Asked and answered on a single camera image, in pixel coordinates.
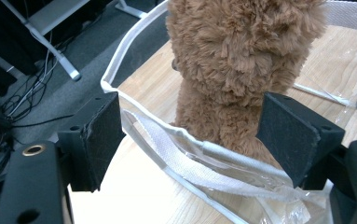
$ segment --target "table surface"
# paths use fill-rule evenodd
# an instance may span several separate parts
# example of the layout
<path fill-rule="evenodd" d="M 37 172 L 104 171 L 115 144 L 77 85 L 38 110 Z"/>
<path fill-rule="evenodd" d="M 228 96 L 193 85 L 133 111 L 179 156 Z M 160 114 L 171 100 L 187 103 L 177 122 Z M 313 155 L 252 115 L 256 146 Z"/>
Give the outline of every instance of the table surface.
<path fill-rule="evenodd" d="M 156 52 L 119 89 L 166 122 L 174 120 L 181 82 L 172 70 L 170 43 Z M 357 31 L 328 27 L 297 83 L 336 95 L 357 92 Z M 288 95 L 346 129 L 343 144 L 357 139 L 357 109 L 291 89 Z M 170 178 L 127 136 L 119 146 L 101 191 L 72 192 L 76 223 L 230 223 L 202 199 Z"/>

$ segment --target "black cable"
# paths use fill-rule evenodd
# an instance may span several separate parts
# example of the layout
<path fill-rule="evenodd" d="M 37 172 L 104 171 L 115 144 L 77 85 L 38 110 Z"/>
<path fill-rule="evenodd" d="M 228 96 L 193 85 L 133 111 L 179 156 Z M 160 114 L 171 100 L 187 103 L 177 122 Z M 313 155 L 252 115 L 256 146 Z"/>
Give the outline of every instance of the black cable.
<path fill-rule="evenodd" d="M 37 123 L 32 123 L 32 124 L 23 124 L 23 125 L 12 125 L 12 128 L 27 128 L 27 127 L 33 127 L 33 126 L 37 126 L 37 125 L 41 125 L 41 124 L 45 124 L 45 123 L 49 123 L 55 120 L 59 120 L 59 119 L 67 119 L 67 118 L 71 118 L 73 115 L 66 115 L 66 116 L 61 116 L 61 117 L 57 117 L 54 119 L 48 119 L 45 121 L 41 121 L 41 122 L 37 122 Z"/>

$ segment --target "curly fur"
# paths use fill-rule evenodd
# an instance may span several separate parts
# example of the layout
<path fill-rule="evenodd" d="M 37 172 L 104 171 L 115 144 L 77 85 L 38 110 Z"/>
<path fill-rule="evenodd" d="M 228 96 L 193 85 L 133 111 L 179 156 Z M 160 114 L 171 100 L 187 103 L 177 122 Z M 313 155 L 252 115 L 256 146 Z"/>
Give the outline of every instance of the curly fur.
<path fill-rule="evenodd" d="M 293 86 L 324 31 L 322 3 L 170 0 L 167 28 L 184 78 L 174 124 L 279 167 L 255 138 L 263 94 Z"/>

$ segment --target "white cord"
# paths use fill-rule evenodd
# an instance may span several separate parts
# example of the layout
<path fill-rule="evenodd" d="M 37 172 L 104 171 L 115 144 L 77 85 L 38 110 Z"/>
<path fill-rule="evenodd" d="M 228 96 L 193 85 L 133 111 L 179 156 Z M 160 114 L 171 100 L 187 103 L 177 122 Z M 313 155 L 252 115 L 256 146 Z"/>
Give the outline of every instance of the white cord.
<path fill-rule="evenodd" d="M 49 42 L 51 42 L 52 39 L 52 32 L 50 32 L 50 40 Z M 18 108 L 24 103 L 24 101 L 26 101 L 28 99 L 29 94 L 33 94 L 33 92 L 35 90 L 38 89 L 38 87 L 42 84 L 42 82 L 45 80 L 45 78 L 51 73 L 51 71 L 53 71 L 53 69 L 55 68 L 55 66 L 57 65 L 57 61 L 53 64 L 52 68 L 48 71 L 48 57 L 49 57 L 50 51 L 48 50 L 47 52 L 47 57 L 45 59 L 45 66 L 44 66 L 44 75 L 41 77 L 40 80 L 38 80 L 31 89 L 29 89 L 26 94 L 21 98 L 21 100 L 19 101 L 19 103 L 15 106 L 15 108 L 12 109 L 12 111 L 7 115 L 8 117 L 11 117 L 17 110 Z"/>

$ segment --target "gray floor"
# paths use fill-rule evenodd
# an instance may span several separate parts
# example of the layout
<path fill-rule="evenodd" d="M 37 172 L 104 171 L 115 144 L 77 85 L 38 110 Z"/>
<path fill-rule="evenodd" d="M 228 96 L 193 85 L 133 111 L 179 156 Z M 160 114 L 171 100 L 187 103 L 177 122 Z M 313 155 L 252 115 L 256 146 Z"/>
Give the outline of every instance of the gray floor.
<path fill-rule="evenodd" d="M 155 5 L 154 0 L 127 0 L 126 2 L 129 6 L 145 12 L 150 11 Z M 138 21 L 137 18 L 115 9 L 115 4 L 115 1 L 110 3 L 98 21 L 88 26 L 77 36 L 64 52 L 64 55 L 82 75 L 82 78 L 77 82 L 71 80 L 57 64 L 40 104 L 14 125 L 32 124 L 72 115 L 90 98 L 103 93 L 100 87 L 101 77 L 120 40 Z M 133 42 L 119 67 L 113 86 L 117 87 L 168 39 L 165 17 L 159 18 Z M 12 85 L 8 94 L 0 98 L 0 103 L 10 94 L 13 94 L 26 78 L 22 77 Z M 14 128 L 12 130 L 16 139 L 14 148 L 21 147 L 22 144 L 30 144 L 36 140 L 55 139 L 54 133 L 65 121 L 66 119 L 60 119 L 34 127 Z"/>

